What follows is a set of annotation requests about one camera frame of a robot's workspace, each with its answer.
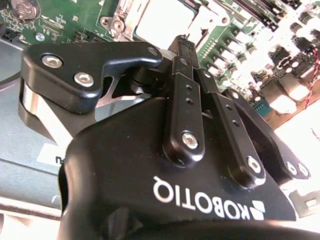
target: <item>motherboard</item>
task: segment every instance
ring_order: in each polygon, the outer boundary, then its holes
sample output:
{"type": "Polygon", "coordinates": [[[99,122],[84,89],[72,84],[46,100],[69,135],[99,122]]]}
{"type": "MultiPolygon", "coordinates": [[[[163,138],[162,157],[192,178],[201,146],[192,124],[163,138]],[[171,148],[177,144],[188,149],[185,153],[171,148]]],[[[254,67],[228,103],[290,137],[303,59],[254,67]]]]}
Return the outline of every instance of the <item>motherboard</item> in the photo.
{"type": "Polygon", "coordinates": [[[316,0],[0,0],[1,39],[39,43],[195,43],[223,91],[240,92],[261,116],[293,114],[319,58],[316,0]]]}

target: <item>capacitor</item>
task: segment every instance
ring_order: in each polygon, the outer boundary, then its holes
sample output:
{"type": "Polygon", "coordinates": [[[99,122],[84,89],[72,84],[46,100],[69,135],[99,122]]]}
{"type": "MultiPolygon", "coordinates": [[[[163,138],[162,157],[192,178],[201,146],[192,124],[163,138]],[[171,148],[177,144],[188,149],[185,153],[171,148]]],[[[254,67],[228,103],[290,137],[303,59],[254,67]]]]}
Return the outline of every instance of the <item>capacitor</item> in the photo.
{"type": "Polygon", "coordinates": [[[315,39],[320,39],[320,31],[313,29],[311,31],[311,35],[315,38],[315,39]]]}
{"type": "Polygon", "coordinates": [[[229,69],[230,73],[231,73],[231,77],[233,79],[237,79],[241,74],[240,71],[238,70],[238,68],[236,66],[233,66],[229,69]]]}
{"type": "Polygon", "coordinates": [[[309,41],[312,41],[313,39],[315,39],[315,36],[313,36],[310,33],[310,30],[308,28],[301,26],[297,22],[294,22],[293,24],[291,24],[290,30],[299,38],[303,37],[308,39],[309,41]]]}
{"type": "Polygon", "coordinates": [[[299,24],[299,23],[297,23],[297,22],[294,22],[294,23],[292,23],[291,24],[291,26],[290,26],[290,30],[295,34],[295,35],[297,35],[297,32],[299,32],[299,30],[301,30],[303,27],[299,24]]]}
{"type": "Polygon", "coordinates": [[[249,61],[247,60],[246,56],[238,57],[237,61],[235,61],[234,63],[235,63],[235,66],[238,69],[241,69],[241,70],[247,70],[248,69],[249,61]]]}
{"type": "Polygon", "coordinates": [[[299,19],[310,29],[320,30],[320,20],[317,17],[312,17],[309,13],[303,12],[301,13],[299,19]]]}
{"type": "Polygon", "coordinates": [[[246,49],[251,55],[257,52],[257,48],[255,46],[250,46],[246,49]]]}
{"type": "Polygon", "coordinates": [[[226,88],[231,86],[231,81],[226,76],[222,77],[220,82],[226,88]]]}

